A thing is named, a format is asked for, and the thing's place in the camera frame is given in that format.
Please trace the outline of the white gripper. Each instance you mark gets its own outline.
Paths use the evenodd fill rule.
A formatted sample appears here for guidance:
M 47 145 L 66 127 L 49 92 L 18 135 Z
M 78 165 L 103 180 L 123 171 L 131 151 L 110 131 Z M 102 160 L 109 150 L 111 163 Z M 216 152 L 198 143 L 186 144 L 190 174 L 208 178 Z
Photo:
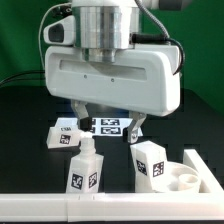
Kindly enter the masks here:
M 88 62 L 78 48 L 51 46 L 45 55 L 46 86 L 54 96 L 73 99 L 82 131 L 91 130 L 86 102 L 129 110 L 131 123 L 122 136 L 134 144 L 146 114 L 166 116 L 178 108 L 179 57 L 175 46 L 138 45 L 117 51 L 113 63 Z

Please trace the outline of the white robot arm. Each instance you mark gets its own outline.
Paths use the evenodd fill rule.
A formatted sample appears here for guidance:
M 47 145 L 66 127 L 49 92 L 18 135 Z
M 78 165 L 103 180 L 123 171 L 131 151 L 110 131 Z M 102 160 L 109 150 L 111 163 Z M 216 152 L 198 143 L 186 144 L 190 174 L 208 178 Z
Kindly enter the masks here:
M 166 116 L 180 104 L 185 55 L 154 16 L 160 35 L 139 32 L 139 14 L 179 11 L 192 0 L 71 0 L 71 14 L 44 29 L 49 92 L 71 101 L 82 130 L 91 127 L 88 103 L 128 110 L 123 136 L 138 140 L 148 115 Z

